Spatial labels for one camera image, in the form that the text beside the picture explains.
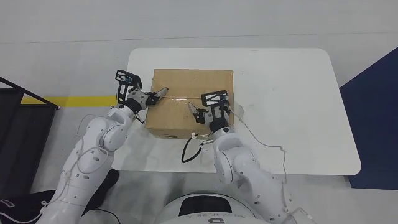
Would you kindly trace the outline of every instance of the white table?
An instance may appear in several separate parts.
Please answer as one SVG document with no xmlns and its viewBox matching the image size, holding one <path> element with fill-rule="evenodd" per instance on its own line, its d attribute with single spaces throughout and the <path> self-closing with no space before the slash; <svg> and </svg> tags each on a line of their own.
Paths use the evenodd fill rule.
<svg viewBox="0 0 398 224">
<path fill-rule="evenodd" d="M 288 174 L 355 175 L 358 152 L 328 54 L 320 49 L 135 49 L 127 70 L 149 91 L 155 68 L 234 70 L 234 99 L 243 119 L 264 143 L 287 151 Z M 236 132 L 261 167 L 282 174 L 283 153 L 260 145 L 238 120 Z M 215 172 L 208 146 L 195 160 L 181 163 L 185 140 L 156 139 L 135 121 L 116 151 L 117 170 Z M 188 153 L 198 147 L 193 142 Z"/>
</svg>

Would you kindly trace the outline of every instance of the gray floor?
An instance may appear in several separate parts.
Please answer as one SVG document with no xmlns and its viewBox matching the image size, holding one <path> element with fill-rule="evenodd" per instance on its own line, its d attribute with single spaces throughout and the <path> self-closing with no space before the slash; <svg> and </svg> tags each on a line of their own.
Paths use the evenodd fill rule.
<svg viewBox="0 0 398 224">
<path fill-rule="evenodd" d="M 0 0 L 0 9 L 0 76 L 43 96 L 114 94 L 115 71 L 138 47 L 321 48 L 341 86 L 398 44 L 396 0 Z M 34 192 L 55 188 L 82 117 L 106 111 L 57 113 Z M 319 224 L 398 220 L 396 191 L 321 175 L 290 175 L 289 189 Z M 212 174 L 121 172 L 103 208 L 122 223 L 151 223 L 197 190 L 233 194 Z M 115 223 L 93 212 L 81 222 Z"/>
</svg>

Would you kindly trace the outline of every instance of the yellow stripe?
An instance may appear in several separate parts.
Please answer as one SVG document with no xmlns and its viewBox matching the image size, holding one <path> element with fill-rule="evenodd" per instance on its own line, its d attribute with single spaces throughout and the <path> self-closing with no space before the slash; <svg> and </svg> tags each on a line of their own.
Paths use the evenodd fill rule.
<svg viewBox="0 0 398 224">
<path fill-rule="evenodd" d="M 114 106 L 115 95 L 103 96 L 49 96 L 46 100 L 63 107 L 82 107 L 82 106 Z M 41 101 L 32 97 L 24 97 L 22 104 L 42 104 Z"/>
</svg>

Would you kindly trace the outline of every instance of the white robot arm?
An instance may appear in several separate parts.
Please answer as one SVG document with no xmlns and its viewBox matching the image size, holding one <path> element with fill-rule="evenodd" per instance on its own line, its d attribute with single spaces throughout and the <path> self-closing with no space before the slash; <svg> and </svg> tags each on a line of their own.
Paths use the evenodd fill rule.
<svg viewBox="0 0 398 224">
<path fill-rule="evenodd" d="M 268 223 L 311 223 L 312 217 L 294 206 L 291 195 L 277 176 L 260 168 L 250 147 L 228 124 L 231 112 L 226 91 L 202 95 L 200 109 L 189 103 L 197 123 L 208 125 L 212 134 L 216 173 L 220 181 L 237 186 L 243 199 Z"/>
<path fill-rule="evenodd" d="M 49 203 L 43 203 L 39 224 L 78 223 L 90 198 L 104 181 L 114 159 L 114 152 L 127 138 L 127 131 L 140 110 L 156 104 L 168 91 L 141 92 L 137 75 L 118 70 L 118 105 L 105 117 L 90 121 L 86 133 L 69 155 L 57 190 Z"/>
</svg>

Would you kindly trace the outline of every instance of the cardboard box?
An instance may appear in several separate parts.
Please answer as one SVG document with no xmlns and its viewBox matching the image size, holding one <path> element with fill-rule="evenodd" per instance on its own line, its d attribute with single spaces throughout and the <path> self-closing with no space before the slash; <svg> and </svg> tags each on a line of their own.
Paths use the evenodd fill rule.
<svg viewBox="0 0 398 224">
<path fill-rule="evenodd" d="M 150 106 L 145 127 L 158 138 L 188 139 L 191 133 L 209 134 L 204 124 L 195 122 L 188 102 L 198 108 L 201 94 L 227 90 L 229 103 L 233 104 L 233 71 L 231 70 L 180 70 L 156 69 L 151 91 L 167 87 L 169 92 L 155 106 Z M 229 116 L 233 126 L 233 114 Z"/>
</svg>

